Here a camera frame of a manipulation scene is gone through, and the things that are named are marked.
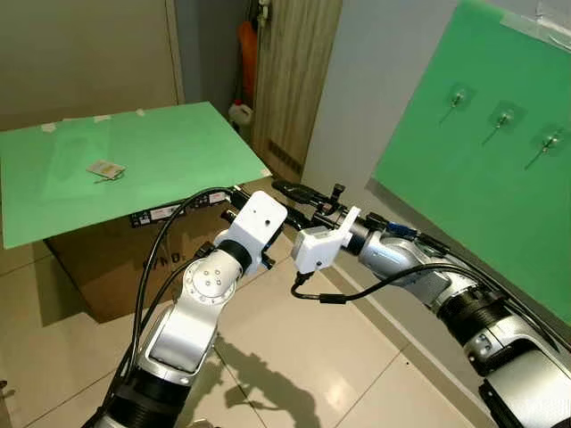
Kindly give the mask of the clear adhesive metal hook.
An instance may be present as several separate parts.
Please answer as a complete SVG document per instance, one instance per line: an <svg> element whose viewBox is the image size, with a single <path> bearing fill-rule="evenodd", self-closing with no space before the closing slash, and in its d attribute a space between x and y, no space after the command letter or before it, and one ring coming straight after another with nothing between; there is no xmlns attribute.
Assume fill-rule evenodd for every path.
<svg viewBox="0 0 571 428"><path fill-rule="evenodd" d="M493 112L491 122L496 129L501 129L509 127L516 116L517 106L514 103L501 103L501 105L496 107L496 111Z"/></svg>
<svg viewBox="0 0 571 428"><path fill-rule="evenodd" d="M564 127L554 127L542 131L540 134L540 153L547 153L547 151L554 150L555 147L558 147L564 130L566 130Z"/></svg>
<svg viewBox="0 0 571 428"><path fill-rule="evenodd" d="M452 109L464 106L473 97L474 89L466 83L457 83L450 89L449 104Z"/></svg>

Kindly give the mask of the white bottle with red cap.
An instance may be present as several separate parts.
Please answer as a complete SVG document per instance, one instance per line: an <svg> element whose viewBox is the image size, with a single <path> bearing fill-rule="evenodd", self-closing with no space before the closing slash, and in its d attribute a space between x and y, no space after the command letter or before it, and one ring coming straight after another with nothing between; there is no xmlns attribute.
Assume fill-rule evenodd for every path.
<svg viewBox="0 0 571 428"><path fill-rule="evenodd" d="M252 115L252 107L246 105L240 99L234 99L228 107L228 119L234 126L248 126L252 122Z"/></svg>

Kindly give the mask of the wood grain door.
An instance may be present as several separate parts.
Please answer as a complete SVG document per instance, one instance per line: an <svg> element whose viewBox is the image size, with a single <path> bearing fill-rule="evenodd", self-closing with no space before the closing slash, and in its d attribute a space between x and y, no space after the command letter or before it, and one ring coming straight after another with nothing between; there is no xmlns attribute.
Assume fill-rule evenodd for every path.
<svg viewBox="0 0 571 428"><path fill-rule="evenodd" d="M272 0L258 36L252 148L277 178L299 182L343 0Z"/></svg>

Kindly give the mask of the plain green board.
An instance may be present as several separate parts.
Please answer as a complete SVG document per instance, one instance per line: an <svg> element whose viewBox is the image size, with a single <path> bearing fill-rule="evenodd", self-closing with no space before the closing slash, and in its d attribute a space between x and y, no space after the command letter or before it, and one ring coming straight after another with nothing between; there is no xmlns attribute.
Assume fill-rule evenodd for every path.
<svg viewBox="0 0 571 428"><path fill-rule="evenodd" d="M99 160L125 175L96 183ZM268 173L205 102L1 131L0 237L13 248Z"/></svg>

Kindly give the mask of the green board with hooks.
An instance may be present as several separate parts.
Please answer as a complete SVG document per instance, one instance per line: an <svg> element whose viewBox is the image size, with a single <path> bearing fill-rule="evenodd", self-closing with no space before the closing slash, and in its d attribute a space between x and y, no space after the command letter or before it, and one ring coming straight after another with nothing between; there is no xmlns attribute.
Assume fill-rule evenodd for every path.
<svg viewBox="0 0 571 428"><path fill-rule="evenodd" d="M559 321L571 317L571 54L460 0L376 167L376 181ZM474 89L452 109L450 89ZM493 112L514 103L509 127ZM564 127L540 153L540 134Z"/></svg>

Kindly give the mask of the orange bag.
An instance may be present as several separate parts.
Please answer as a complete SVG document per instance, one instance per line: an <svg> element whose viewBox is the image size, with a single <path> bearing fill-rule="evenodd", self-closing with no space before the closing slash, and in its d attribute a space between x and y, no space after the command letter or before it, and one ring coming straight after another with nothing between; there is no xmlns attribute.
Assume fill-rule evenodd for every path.
<svg viewBox="0 0 571 428"><path fill-rule="evenodd" d="M258 36L251 21L242 21L239 25L239 46L242 88L252 93L257 77Z"/></svg>

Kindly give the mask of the white hanging trinket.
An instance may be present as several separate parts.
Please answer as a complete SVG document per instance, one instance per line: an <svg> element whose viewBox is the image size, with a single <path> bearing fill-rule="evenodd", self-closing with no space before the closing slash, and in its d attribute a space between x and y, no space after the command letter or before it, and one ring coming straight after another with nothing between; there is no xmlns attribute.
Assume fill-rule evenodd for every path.
<svg viewBox="0 0 571 428"><path fill-rule="evenodd" d="M253 21L257 29L265 28L270 16L272 0L254 0Z"/></svg>

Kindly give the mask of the beige tag with key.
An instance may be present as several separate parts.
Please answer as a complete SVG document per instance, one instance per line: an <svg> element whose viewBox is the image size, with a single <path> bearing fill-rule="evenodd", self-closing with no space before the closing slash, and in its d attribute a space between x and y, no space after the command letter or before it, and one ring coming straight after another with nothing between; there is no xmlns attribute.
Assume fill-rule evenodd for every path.
<svg viewBox="0 0 571 428"><path fill-rule="evenodd" d="M95 160L87 168L90 174L97 176L96 183L114 182L125 175L126 168L110 160Z"/></svg>

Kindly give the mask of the white door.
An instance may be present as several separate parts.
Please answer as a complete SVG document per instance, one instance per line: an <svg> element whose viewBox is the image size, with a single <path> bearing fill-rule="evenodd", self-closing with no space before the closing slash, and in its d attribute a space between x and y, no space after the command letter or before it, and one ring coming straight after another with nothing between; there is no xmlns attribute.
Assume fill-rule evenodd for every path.
<svg viewBox="0 0 571 428"><path fill-rule="evenodd" d="M0 0L0 131L182 103L174 0Z"/></svg>

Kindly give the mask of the wide translucent tape strip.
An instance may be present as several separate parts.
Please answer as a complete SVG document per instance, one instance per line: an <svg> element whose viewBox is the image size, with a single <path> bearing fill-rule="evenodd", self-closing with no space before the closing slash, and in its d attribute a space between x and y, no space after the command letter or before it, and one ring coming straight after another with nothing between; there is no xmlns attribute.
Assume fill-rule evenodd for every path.
<svg viewBox="0 0 571 428"><path fill-rule="evenodd" d="M563 52L571 52L571 17L549 4L538 3L534 12L525 15L504 12L499 23Z"/></svg>

